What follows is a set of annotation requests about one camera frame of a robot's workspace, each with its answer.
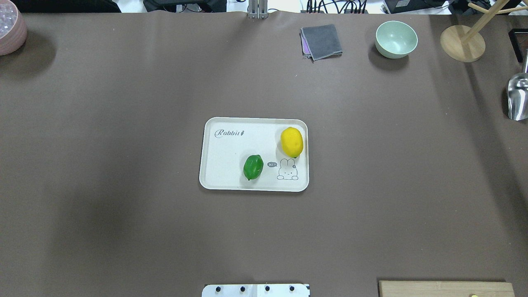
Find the green lime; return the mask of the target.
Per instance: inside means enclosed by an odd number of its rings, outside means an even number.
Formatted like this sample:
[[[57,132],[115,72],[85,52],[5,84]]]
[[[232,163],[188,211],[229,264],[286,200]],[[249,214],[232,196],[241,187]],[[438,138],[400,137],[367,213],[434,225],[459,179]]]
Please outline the green lime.
[[[249,156],[244,163],[243,173],[245,178],[249,180],[256,180],[262,174],[264,162],[260,155]]]

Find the yellow lemon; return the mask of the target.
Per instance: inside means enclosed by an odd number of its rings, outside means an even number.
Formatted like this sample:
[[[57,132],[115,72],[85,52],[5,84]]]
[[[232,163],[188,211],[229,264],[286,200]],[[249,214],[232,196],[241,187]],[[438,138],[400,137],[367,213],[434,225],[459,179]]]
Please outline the yellow lemon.
[[[288,127],[281,132],[280,143],[283,152],[291,158],[300,156],[304,149],[302,134],[294,127]]]

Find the cream rabbit tray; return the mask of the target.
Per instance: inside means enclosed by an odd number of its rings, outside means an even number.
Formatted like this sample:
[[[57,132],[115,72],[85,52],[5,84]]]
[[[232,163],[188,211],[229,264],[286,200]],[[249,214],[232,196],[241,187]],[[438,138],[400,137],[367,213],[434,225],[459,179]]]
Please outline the cream rabbit tray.
[[[304,143],[297,158],[281,147],[281,133],[298,129]],[[309,185],[308,127],[302,120],[252,117],[213,117],[204,126],[200,184],[206,189],[301,192]],[[263,171],[248,180],[243,165],[260,155]]]

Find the grey folded cloth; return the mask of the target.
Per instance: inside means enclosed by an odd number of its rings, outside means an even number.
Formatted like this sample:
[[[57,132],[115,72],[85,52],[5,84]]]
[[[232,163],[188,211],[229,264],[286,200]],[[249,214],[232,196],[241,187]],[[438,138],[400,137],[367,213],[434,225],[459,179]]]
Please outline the grey folded cloth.
[[[301,28],[302,55],[318,61],[341,56],[343,49],[334,24]]]

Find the mint green bowl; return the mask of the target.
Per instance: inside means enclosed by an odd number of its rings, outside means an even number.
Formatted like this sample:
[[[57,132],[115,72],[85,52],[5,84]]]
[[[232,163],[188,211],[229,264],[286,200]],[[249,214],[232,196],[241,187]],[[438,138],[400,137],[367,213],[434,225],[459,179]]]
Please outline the mint green bowl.
[[[378,26],[375,32],[375,47],[386,58],[399,59],[413,52],[418,37],[413,28],[400,21],[388,21]]]

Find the wooden cutting board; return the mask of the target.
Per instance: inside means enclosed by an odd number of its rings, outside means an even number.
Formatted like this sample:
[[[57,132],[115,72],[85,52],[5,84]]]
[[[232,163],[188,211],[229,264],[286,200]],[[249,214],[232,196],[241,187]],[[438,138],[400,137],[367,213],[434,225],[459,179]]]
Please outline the wooden cutting board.
[[[381,297],[514,297],[511,283],[491,281],[379,281]]]

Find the wooden cup tree stand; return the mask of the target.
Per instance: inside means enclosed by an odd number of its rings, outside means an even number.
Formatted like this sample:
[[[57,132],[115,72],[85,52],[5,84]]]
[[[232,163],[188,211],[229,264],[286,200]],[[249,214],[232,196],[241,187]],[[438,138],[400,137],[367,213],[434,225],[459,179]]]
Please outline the wooden cup tree stand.
[[[441,34],[441,47],[451,58],[460,62],[474,62],[479,60],[485,52],[486,45],[479,31],[497,14],[527,10],[528,2],[523,0],[525,6],[504,9],[507,0],[497,0],[489,9],[482,8],[474,3],[469,3],[483,15],[470,28],[466,25],[453,25],[446,28]]]

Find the metal scoop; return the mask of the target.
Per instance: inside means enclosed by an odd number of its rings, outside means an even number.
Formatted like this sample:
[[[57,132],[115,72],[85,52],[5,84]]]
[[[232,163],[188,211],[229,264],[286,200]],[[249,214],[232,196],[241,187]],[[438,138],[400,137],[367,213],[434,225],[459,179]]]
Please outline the metal scoop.
[[[523,72],[509,79],[507,86],[508,116],[521,121],[528,118],[528,56],[523,63]]]

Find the pink bowl with ice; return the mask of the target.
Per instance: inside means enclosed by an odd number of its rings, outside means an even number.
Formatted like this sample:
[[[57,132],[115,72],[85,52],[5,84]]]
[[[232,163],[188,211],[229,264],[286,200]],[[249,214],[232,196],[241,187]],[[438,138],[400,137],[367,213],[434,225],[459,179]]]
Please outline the pink bowl with ice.
[[[10,0],[0,2],[0,55],[17,51],[28,37],[21,12]]]

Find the aluminium frame post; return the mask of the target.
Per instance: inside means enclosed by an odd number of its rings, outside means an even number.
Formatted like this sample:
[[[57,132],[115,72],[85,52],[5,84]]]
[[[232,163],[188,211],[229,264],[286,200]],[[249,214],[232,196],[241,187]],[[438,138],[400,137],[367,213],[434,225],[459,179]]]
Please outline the aluminium frame post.
[[[268,18],[268,0],[248,0],[249,19]]]

